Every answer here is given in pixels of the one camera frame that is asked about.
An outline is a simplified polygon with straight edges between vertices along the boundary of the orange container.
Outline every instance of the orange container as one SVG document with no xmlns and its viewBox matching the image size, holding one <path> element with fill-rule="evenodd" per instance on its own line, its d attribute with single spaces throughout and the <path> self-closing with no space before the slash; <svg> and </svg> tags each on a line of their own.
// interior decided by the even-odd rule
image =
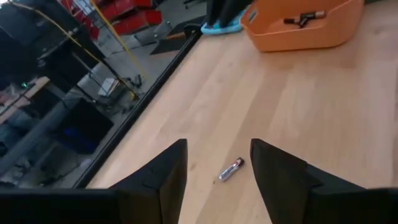
<svg viewBox="0 0 398 224">
<path fill-rule="evenodd" d="M 332 47 L 353 36 L 363 6 L 364 0 L 257 0 L 246 10 L 241 24 L 260 51 Z M 326 11 L 326 17 L 310 20 L 303 29 L 284 24 L 285 18 L 312 11 Z"/>
</svg>

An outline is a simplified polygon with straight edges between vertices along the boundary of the gray floor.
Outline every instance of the gray floor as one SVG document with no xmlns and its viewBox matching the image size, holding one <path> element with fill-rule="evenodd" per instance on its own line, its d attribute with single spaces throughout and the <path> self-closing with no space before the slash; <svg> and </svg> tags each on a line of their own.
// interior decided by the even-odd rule
<svg viewBox="0 0 398 224">
<path fill-rule="evenodd" d="M 150 29 L 138 33 L 137 38 L 139 39 L 139 41 L 132 35 L 122 37 L 123 41 L 125 41 L 126 45 L 129 48 L 137 47 L 135 49 L 132 49 L 131 53 L 134 55 L 134 58 L 136 59 L 136 62 L 139 64 L 141 69 L 138 68 L 137 65 L 135 65 L 131 61 L 129 55 L 126 52 L 123 52 L 123 48 L 113 38 L 109 31 L 107 29 L 101 29 L 100 38 L 97 44 L 99 48 L 103 51 L 105 56 L 107 56 L 107 62 L 122 77 L 134 78 L 137 74 L 142 75 L 143 86 L 140 90 L 137 90 L 139 93 L 145 93 L 175 57 L 174 54 L 162 55 L 161 57 L 151 56 L 150 53 L 156 47 L 156 44 L 150 44 L 145 47 L 140 47 L 140 42 L 153 41 L 154 34 L 167 35 L 168 32 L 170 32 L 171 28 L 176 26 L 177 24 L 190 19 L 194 19 L 199 16 L 203 16 L 206 13 L 205 3 L 191 3 L 191 5 L 193 6 L 185 9 L 182 1 L 183 0 L 166 0 L 165 2 L 163 2 L 159 6 L 159 9 L 162 11 L 164 22 L 158 27 L 151 27 Z M 113 77 L 109 70 L 104 65 L 97 65 L 97 67 L 93 69 L 91 78 L 87 77 L 86 79 L 82 80 L 80 85 L 91 96 L 97 98 L 96 93 L 98 92 L 100 87 L 96 84 L 96 82 L 93 81 L 93 78 L 97 82 L 102 83 L 103 80 L 108 77 Z M 119 105 L 126 106 L 130 103 L 131 99 L 129 95 L 127 95 L 120 100 Z M 76 155 L 69 150 L 62 149 L 61 153 L 58 153 L 54 156 L 52 160 L 55 161 L 55 163 L 60 167 L 58 171 L 59 174 L 64 174 L 68 171 L 71 171 L 71 169 L 73 169 L 73 171 L 61 181 L 54 184 L 53 187 L 72 187 L 76 180 L 87 169 L 93 158 L 98 155 L 100 149 L 103 148 L 103 146 L 109 141 L 115 131 L 120 127 L 122 122 L 127 118 L 127 114 L 117 113 L 112 115 L 110 118 L 114 122 L 114 126 L 109 131 L 107 136 L 102 140 L 101 144 L 94 154 L 89 156 L 82 156 Z"/>
</svg>

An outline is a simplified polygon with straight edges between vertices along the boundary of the desk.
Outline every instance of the desk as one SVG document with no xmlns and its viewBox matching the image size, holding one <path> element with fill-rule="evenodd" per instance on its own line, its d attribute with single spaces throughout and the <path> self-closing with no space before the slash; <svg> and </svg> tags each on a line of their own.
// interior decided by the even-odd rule
<svg viewBox="0 0 398 224">
<path fill-rule="evenodd" d="M 40 77 L 35 81 L 35 85 L 32 88 L 28 89 L 23 95 L 18 97 L 15 102 L 12 102 L 8 108 L 5 108 L 4 111 L 0 113 L 0 124 L 3 124 L 8 118 L 12 116 L 19 108 L 23 106 L 27 106 L 30 104 L 28 98 L 34 96 L 38 91 L 40 91 L 44 86 L 49 82 L 49 78 Z"/>
<path fill-rule="evenodd" d="M 366 6 L 340 47 L 264 54 L 245 33 L 202 37 L 106 161 L 109 187 L 188 139 L 182 224 L 270 224 L 249 158 L 261 138 L 363 187 L 398 186 L 398 1 Z M 227 182 L 218 174 L 247 161 Z"/>
</svg>

